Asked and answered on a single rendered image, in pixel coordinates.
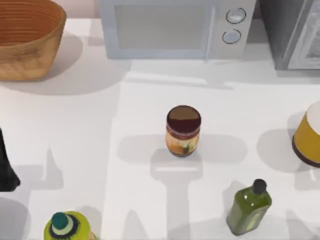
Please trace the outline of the round microwave knob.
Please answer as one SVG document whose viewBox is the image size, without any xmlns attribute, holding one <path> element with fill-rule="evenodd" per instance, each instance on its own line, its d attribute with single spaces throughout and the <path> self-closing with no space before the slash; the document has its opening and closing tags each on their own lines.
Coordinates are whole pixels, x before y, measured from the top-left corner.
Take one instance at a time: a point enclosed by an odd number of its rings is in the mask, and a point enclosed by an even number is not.
<svg viewBox="0 0 320 240">
<path fill-rule="evenodd" d="M 241 38 L 242 38 L 242 34 L 237 29 L 231 29 L 231 30 L 225 31 L 222 35 L 223 42 L 228 45 L 236 44 L 241 40 Z"/>
<path fill-rule="evenodd" d="M 243 8 L 230 9 L 226 14 L 226 20 L 231 24 L 239 24 L 246 18 L 246 11 Z"/>
</svg>

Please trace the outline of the yellow and white can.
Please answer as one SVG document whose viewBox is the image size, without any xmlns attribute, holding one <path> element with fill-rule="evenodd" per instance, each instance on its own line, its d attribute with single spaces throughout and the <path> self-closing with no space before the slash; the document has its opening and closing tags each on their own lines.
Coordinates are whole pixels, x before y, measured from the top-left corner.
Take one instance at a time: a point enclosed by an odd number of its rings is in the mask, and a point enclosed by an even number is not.
<svg viewBox="0 0 320 240">
<path fill-rule="evenodd" d="M 320 168 L 320 101 L 311 104 L 292 138 L 292 148 L 304 163 Z"/>
</svg>

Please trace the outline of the brown woven basket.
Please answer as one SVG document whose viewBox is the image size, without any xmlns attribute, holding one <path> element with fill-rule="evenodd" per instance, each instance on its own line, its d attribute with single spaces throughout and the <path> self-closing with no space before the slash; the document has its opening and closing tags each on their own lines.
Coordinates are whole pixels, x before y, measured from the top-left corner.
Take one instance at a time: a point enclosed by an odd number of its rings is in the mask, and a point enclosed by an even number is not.
<svg viewBox="0 0 320 240">
<path fill-rule="evenodd" d="M 52 0 L 0 0 L 0 81 L 47 75 L 66 19 L 66 11 Z"/>
</svg>

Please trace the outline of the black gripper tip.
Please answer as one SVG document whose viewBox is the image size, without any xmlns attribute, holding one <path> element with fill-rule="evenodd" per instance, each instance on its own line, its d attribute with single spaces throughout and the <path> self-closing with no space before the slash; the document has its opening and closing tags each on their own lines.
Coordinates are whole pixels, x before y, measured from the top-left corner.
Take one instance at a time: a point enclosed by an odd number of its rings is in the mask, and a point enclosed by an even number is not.
<svg viewBox="0 0 320 240">
<path fill-rule="evenodd" d="M 21 184 L 7 156 L 2 129 L 0 128 L 0 193 L 13 192 Z"/>
</svg>

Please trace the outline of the brown-lidded jar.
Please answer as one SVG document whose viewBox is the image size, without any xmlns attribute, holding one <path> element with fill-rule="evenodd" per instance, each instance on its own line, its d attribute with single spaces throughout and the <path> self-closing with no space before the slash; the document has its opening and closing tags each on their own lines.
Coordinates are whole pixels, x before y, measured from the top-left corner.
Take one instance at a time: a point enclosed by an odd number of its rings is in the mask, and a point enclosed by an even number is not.
<svg viewBox="0 0 320 240">
<path fill-rule="evenodd" d="M 177 157 L 191 155 L 197 148 L 202 118 L 189 105 L 177 105 L 166 116 L 165 143 L 168 150 Z"/>
</svg>

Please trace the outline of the pale microwave oven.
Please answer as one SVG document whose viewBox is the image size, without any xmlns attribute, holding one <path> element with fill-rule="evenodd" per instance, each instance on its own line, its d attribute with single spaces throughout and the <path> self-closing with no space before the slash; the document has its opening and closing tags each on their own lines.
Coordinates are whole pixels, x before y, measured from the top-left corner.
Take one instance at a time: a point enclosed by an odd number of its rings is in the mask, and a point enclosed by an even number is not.
<svg viewBox="0 0 320 240">
<path fill-rule="evenodd" d="M 247 44 L 256 0 L 99 0 L 107 56 L 110 59 L 240 58 Z M 245 19 L 226 20 L 229 10 L 242 8 Z M 226 44 L 224 32 L 241 32 Z"/>
</svg>

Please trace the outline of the lime green bottle teal cap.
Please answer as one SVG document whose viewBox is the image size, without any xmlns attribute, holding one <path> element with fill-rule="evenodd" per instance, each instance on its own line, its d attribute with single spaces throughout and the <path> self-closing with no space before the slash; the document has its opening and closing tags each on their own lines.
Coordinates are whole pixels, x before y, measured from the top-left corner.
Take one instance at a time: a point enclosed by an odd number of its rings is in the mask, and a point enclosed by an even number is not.
<svg viewBox="0 0 320 240">
<path fill-rule="evenodd" d="M 45 225 L 43 240 L 101 240 L 78 211 L 56 212 Z"/>
</svg>

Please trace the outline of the green bottle with black cap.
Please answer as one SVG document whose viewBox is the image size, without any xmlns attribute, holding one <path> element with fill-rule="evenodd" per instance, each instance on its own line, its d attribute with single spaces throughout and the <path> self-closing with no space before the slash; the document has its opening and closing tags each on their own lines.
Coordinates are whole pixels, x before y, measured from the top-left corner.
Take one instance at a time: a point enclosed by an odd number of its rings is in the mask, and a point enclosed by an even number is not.
<svg viewBox="0 0 320 240">
<path fill-rule="evenodd" d="M 226 223 L 235 236 L 255 230 L 272 205 L 272 198 L 263 179 L 255 179 L 251 186 L 238 190 Z"/>
</svg>

